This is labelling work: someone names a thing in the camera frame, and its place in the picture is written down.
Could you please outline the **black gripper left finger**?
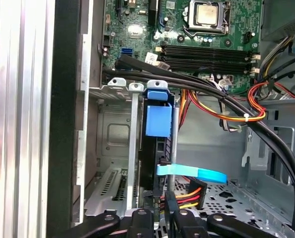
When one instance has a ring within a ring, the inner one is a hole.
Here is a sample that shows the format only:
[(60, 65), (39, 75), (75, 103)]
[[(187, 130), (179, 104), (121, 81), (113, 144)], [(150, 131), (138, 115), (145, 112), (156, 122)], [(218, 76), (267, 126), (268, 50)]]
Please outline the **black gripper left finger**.
[(114, 211), (105, 211), (90, 217), (70, 229), (72, 238), (152, 238), (154, 215), (160, 216), (160, 196), (152, 196), (153, 211), (149, 208), (131, 208), (123, 217)]

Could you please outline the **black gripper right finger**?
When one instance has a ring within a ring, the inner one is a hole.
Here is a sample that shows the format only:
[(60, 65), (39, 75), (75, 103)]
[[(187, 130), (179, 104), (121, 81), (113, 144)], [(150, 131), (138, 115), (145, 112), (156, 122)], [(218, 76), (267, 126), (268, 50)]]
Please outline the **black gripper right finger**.
[(170, 238), (273, 238), (274, 235), (236, 218), (214, 213), (204, 221), (179, 208), (174, 192), (164, 196), (164, 215)]

